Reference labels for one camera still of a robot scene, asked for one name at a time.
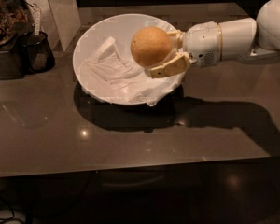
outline countertop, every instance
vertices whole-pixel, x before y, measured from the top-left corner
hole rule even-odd
[[[155,8],[147,14],[166,9]],[[229,6],[201,11],[210,21],[245,16]],[[74,46],[48,72],[0,80],[0,176],[280,156],[280,59],[190,68],[156,106],[121,106],[82,91]]]

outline dark floor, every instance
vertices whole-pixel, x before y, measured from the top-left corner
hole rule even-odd
[[[35,224],[279,224],[280,158],[5,178],[0,191]]]

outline black container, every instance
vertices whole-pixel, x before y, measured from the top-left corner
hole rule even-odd
[[[55,58],[49,47],[48,36],[39,32],[35,42],[31,43],[30,36],[33,32],[26,33],[19,37],[21,45],[21,56],[25,67],[32,73],[45,72],[55,65]]]

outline robotic arm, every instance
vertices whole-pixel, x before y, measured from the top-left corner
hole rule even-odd
[[[280,56],[280,0],[265,4],[256,20],[210,21],[185,33],[177,30],[168,35],[179,51],[167,63],[146,71],[153,78],[174,76],[190,66],[207,67],[224,60],[244,62]]]

